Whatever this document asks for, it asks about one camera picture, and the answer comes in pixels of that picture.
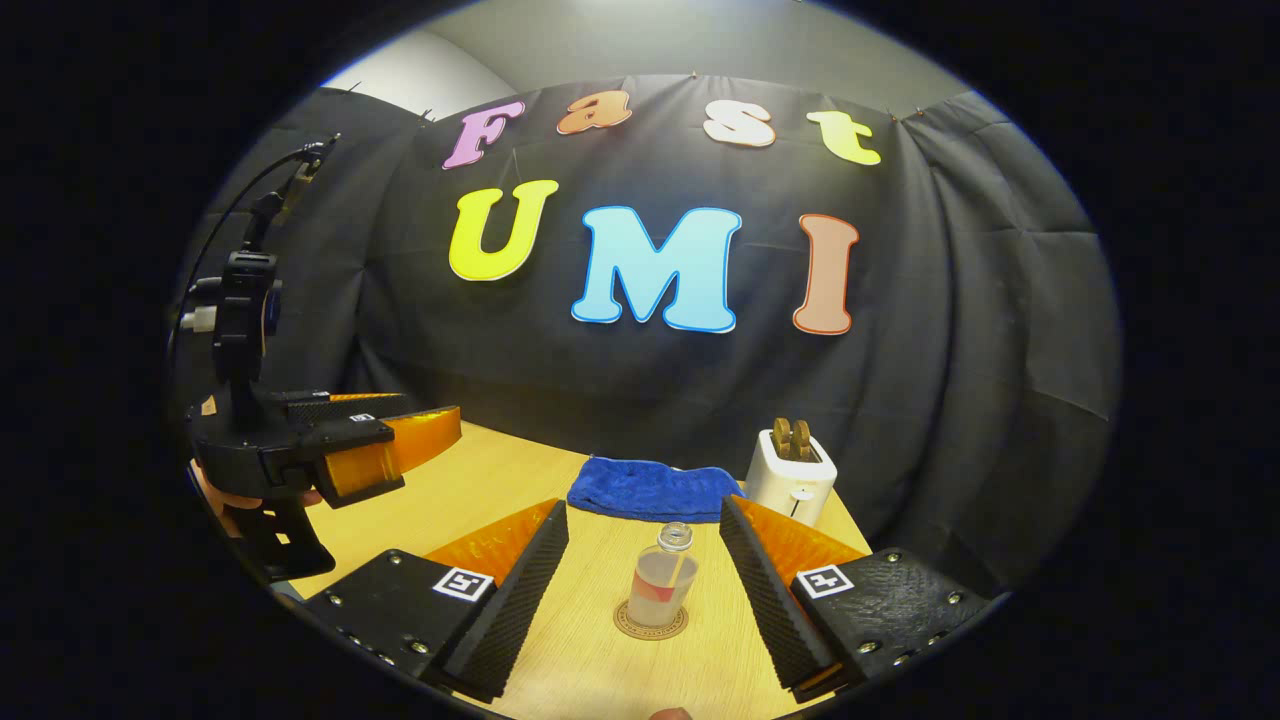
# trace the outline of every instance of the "folded blue cloth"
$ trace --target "folded blue cloth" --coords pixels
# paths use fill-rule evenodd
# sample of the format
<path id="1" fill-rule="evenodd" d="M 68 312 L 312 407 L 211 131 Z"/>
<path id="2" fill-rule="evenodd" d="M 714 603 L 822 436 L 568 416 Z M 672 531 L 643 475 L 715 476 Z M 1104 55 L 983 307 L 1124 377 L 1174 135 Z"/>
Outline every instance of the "folded blue cloth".
<path id="1" fill-rule="evenodd" d="M 568 503 L 613 518 L 655 523 L 719 523 L 722 498 L 742 488 L 719 468 L 676 470 L 649 460 L 590 457 Z"/>

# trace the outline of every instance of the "letter m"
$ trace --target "letter m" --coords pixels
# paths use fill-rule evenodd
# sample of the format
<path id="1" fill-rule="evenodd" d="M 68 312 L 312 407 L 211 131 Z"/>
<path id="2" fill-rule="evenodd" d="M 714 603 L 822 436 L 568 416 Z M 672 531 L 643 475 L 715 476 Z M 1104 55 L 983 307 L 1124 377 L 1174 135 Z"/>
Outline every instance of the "letter m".
<path id="1" fill-rule="evenodd" d="M 662 313 L 668 325 L 704 333 L 733 329 L 737 318 L 726 302 L 726 286 L 728 241 L 742 227 L 737 213 L 717 208 L 690 210 L 676 223 L 662 250 L 654 247 L 631 208 L 589 210 L 582 224 L 591 228 L 591 258 L 582 299 L 571 309 L 573 318 L 584 323 L 612 323 L 621 318 L 622 305 L 613 300 L 616 275 L 631 313 L 645 323 L 676 279 L 676 300 Z"/>

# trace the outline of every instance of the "black cable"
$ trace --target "black cable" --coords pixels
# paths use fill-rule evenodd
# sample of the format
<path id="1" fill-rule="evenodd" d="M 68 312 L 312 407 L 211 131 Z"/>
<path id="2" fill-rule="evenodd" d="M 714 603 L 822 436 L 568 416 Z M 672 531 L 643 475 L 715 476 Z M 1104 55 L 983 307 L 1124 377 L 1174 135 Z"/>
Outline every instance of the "black cable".
<path id="1" fill-rule="evenodd" d="M 270 165 L 268 165 L 265 170 L 255 176 L 253 179 L 248 181 L 248 184 L 244 186 L 244 190 L 242 190 L 239 195 L 236 196 L 236 200 L 232 200 L 230 205 L 227 206 L 227 211 L 223 213 L 223 217 L 218 219 L 218 224 L 214 225 L 214 229 L 209 232 L 209 237 L 205 238 L 205 245 L 201 246 L 200 254 L 196 255 L 196 261 L 192 263 L 191 265 L 191 274 L 187 275 L 187 283 L 182 287 L 182 296 L 178 299 L 178 307 L 177 307 L 178 316 L 174 319 L 173 328 L 169 331 L 169 342 L 166 343 L 165 347 L 165 357 L 166 357 L 166 365 L 169 368 L 170 380 L 174 379 L 173 378 L 174 365 L 178 361 L 177 347 L 178 347 L 178 333 L 182 331 L 182 309 L 186 307 L 187 305 L 187 296 L 191 295 L 191 286 L 192 283 L 196 282 L 196 272 L 200 270 L 200 263 L 205 259 L 205 252 L 209 251 L 209 246 L 212 245 L 214 236 L 218 234 L 218 231 L 223 227 L 223 223 L 227 222 L 227 218 L 230 217 L 232 211 L 236 210 L 236 206 L 239 205 L 239 201 L 244 199 L 248 191 L 252 190 L 253 186 L 259 183 L 259 181 L 269 176 L 273 170 L 275 170 L 280 165 L 305 158 L 306 154 L 307 149 L 294 150 L 293 152 L 289 152 L 284 158 L 280 158 L 279 160 L 271 163 Z"/>

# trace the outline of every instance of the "cork coaster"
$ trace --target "cork coaster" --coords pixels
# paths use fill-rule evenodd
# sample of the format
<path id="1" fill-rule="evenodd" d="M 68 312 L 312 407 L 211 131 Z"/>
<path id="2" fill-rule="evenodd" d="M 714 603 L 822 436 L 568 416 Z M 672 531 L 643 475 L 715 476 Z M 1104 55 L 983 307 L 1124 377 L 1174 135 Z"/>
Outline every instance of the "cork coaster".
<path id="1" fill-rule="evenodd" d="M 632 638 L 641 641 L 664 641 L 678 635 L 681 630 L 689 626 L 689 612 L 681 607 L 676 611 L 676 619 L 666 628 L 649 628 L 645 625 L 636 625 L 630 618 L 627 618 L 627 601 L 623 600 L 622 605 L 613 611 L 613 624 Z"/>

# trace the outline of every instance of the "wooden table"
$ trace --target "wooden table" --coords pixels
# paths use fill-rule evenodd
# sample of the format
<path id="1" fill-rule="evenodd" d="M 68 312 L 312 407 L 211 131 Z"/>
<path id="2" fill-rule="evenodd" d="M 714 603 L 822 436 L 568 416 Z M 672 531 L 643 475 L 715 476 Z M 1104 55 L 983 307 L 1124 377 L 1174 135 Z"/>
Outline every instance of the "wooden table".
<path id="1" fill-rule="evenodd" d="M 407 473 L 406 487 L 340 510 L 310 507 L 311 523 L 338 566 L 292 584 L 311 597 L 384 550 L 425 555 L 530 505 L 564 498 L 586 457 L 463 423 L 462 439 Z M 458 697 L 530 720 L 645 720 L 677 706 L 696 720 L 749 720 L 831 697 L 797 705 L 778 687 L 718 524 L 694 525 L 692 552 L 701 566 L 685 600 L 689 626 L 654 642 L 625 635 L 612 612 L 630 592 L 636 555 L 655 542 L 662 523 L 573 507 L 567 520 L 568 547 L 503 697 L 493 703 Z M 870 553 L 836 493 L 817 527 Z"/>

